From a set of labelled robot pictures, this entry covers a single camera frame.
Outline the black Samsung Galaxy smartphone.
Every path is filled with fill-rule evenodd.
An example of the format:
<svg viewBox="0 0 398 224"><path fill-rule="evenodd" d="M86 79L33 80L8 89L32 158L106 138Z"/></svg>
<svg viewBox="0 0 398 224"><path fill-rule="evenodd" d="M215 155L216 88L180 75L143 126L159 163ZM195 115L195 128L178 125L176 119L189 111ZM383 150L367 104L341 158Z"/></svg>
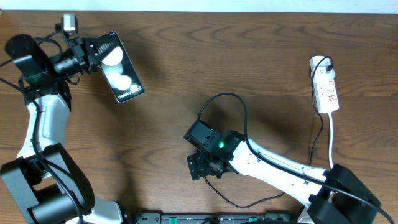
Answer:
<svg viewBox="0 0 398 224"><path fill-rule="evenodd" d="M101 62L100 68L118 103L125 103L143 94L144 85L121 42L118 34L113 31L102 37L116 39L116 48Z"/></svg>

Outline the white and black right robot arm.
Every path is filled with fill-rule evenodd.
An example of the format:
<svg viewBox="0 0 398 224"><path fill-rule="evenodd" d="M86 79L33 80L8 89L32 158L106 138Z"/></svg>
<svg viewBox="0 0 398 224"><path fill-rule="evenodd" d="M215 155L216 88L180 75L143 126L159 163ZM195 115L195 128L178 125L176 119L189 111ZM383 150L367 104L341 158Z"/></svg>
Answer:
<svg viewBox="0 0 398 224"><path fill-rule="evenodd" d="M306 166L264 149L237 131L221 134L195 121L184 135L197 152L187 162L193 180L235 172L259 179L299 201L300 223L372 223L377 197L348 168Z"/></svg>

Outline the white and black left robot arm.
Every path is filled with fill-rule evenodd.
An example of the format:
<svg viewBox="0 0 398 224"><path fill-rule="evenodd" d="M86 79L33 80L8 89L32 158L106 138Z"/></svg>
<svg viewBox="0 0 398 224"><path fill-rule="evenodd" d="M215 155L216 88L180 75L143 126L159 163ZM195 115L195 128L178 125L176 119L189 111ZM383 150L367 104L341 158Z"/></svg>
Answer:
<svg viewBox="0 0 398 224"><path fill-rule="evenodd" d="M19 34L6 52L22 72L16 89L29 110L27 136L16 159L1 166L1 178L27 223L129 223L127 211L97 197L65 149L73 77L97 68L134 69L115 32L97 38L72 37L67 48L49 57L41 38Z"/></svg>

